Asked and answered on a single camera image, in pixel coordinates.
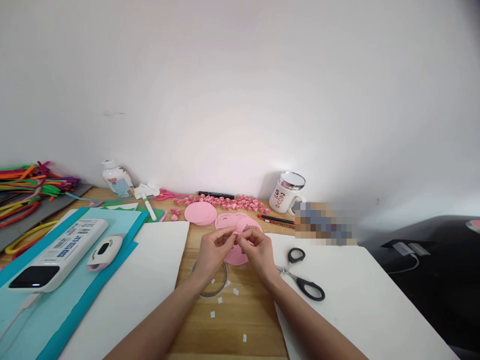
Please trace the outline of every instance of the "hand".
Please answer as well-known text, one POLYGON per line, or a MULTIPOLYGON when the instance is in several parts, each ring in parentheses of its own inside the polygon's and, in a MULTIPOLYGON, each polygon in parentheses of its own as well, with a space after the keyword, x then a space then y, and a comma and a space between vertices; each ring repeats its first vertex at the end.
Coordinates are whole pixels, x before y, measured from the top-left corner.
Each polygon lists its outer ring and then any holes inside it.
POLYGON ((274 263, 272 239, 262 233, 256 226, 245 226, 243 232, 236 236, 235 243, 241 247, 241 252, 248 257, 248 261, 252 264, 264 287, 281 279, 274 263))
POLYGON ((229 251, 234 247, 236 226, 224 227, 201 237, 200 252, 192 275, 205 287, 215 276, 229 251))

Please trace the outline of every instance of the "desk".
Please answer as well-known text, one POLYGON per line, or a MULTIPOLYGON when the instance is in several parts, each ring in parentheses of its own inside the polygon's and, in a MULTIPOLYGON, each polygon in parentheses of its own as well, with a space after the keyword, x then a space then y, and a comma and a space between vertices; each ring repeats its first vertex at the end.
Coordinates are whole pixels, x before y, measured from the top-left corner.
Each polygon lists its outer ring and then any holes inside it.
MULTIPOLYGON (((84 196, 87 199, 114 199, 114 194, 105 188, 93 188, 84 196)), ((142 200, 127 200, 125 203, 139 202, 142 200)), ((270 208, 268 201, 263 202, 266 208, 270 208)), ((185 221, 185 206, 177 206, 172 199, 164 201, 150 200, 153 208, 163 209, 168 212, 171 208, 180 208, 182 214, 179 221, 185 221)), ((57 214, 51 216, 47 221, 59 220, 68 210, 87 207, 87 201, 75 201, 57 214)), ((218 213, 228 212, 217 206, 218 213)), ((261 225, 264 233, 277 233, 294 235, 294 229, 275 225, 267 222, 260 222, 258 212, 241 210, 261 225)), ((277 214, 273 216, 292 220, 288 214, 277 214)), ((164 221, 170 221, 168 214, 164 221)), ((186 239, 185 250, 180 263, 176 286, 185 281, 190 275, 192 266, 197 259, 200 240, 203 234, 215 230, 212 224, 206 227, 199 227, 190 224, 186 239)), ((11 255, 0 255, 0 266, 7 265, 12 260, 11 255)), ((219 272, 218 279, 223 277, 223 270, 219 272)), ((169 359, 287 359, 282 330, 277 318, 272 298, 262 287, 251 268, 250 264, 241 266, 228 265, 228 278, 231 285, 225 288, 221 297, 222 304, 218 304, 218 297, 211 299, 200 298, 189 315, 183 327, 180 329, 175 341, 170 348, 169 359), (233 293, 237 288, 239 296, 233 293), (210 311, 215 310, 215 319, 210 318, 210 311), (243 342, 243 334, 247 334, 247 342, 243 342)))

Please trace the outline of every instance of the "black scissors handle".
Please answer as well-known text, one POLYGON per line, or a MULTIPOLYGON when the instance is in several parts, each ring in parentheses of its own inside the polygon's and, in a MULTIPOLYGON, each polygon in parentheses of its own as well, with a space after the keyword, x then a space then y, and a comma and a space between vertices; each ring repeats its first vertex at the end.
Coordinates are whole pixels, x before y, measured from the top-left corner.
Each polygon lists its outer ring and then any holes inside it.
POLYGON ((298 262, 298 261, 302 261, 303 259, 305 259, 305 251, 303 251, 301 248, 299 247, 294 247, 293 249, 291 249, 289 252, 288 252, 288 261, 291 262, 292 264, 298 262), (292 256, 292 253, 294 251, 299 251, 301 252, 301 256, 299 257, 293 257, 292 256))
MULTIPOLYGON (((296 263, 296 262, 299 262, 299 261, 302 261, 303 259, 305 259, 305 251, 303 251, 301 248, 299 247, 294 247, 293 249, 291 249, 289 252, 288 252, 288 261, 292 264, 296 263), (292 253, 294 251, 298 251, 301 253, 301 256, 299 257, 293 257, 292 256, 292 253)), ((301 292, 304 293, 305 295, 307 295, 310 299, 312 300, 315 300, 315 301, 322 301, 323 299, 325 299, 325 292, 324 290, 318 286, 316 283, 314 282, 311 282, 311 281, 307 281, 305 279, 302 279, 301 277, 298 277, 298 276, 295 276, 295 281, 296 283, 298 284, 298 287, 300 288, 301 292), (310 294, 306 289, 305 289, 305 286, 310 286, 314 289, 317 289, 319 292, 320 292, 320 297, 316 297, 316 296, 313 296, 312 294, 310 294)))
POLYGON ((298 284, 298 287, 300 288, 301 292, 307 295, 310 299, 315 300, 315 301, 322 301, 325 299, 325 292, 324 290, 318 286, 316 283, 307 281, 305 279, 302 279, 301 277, 296 277, 296 283, 298 284), (317 289, 320 292, 320 297, 313 296, 310 294, 306 289, 305 286, 311 286, 314 289, 317 289))

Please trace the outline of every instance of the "mug lid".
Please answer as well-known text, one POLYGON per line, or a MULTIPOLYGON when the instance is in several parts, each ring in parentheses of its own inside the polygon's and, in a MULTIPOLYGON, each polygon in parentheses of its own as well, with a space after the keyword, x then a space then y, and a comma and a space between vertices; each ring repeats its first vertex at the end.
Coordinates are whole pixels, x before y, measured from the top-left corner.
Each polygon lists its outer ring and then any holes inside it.
POLYGON ((288 190, 302 190, 307 182, 305 178, 293 171, 284 171, 280 174, 280 184, 288 190))

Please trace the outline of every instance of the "pink paper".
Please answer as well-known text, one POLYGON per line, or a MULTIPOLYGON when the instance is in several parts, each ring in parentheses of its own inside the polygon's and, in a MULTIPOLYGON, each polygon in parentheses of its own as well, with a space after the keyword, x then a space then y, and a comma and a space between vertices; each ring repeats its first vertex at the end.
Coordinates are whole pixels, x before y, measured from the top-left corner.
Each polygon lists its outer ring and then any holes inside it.
POLYGON ((248 218, 249 216, 242 212, 224 212, 217 216, 215 219, 215 229, 223 229, 231 226, 237 226, 239 220, 248 218))
POLYGON ((227 264, 239 266, 249 262, 247 255, 242 254, 242 248, 235 245, 232 250, 228 252, 224 260, 227 264))
POLYGON ((253 220, 251 217, 245 217, 243 219, 240 219, 237 223, 236 223, 236 231, 241 233, 244 231, 245 229, 245 226, 247 225, 250 225, 250 226, 256 226, 257 228, 260 229, 260 231, 263 233, 264 231, 262 230, 262 227, 260 226, 260 224, 258 222, 256 222, 255 220, 253 220))
POLYGON ((217 209, 206 201, 193 202, 185 208, 185 219, 198 226, 208 226, 217 218, 217 209))

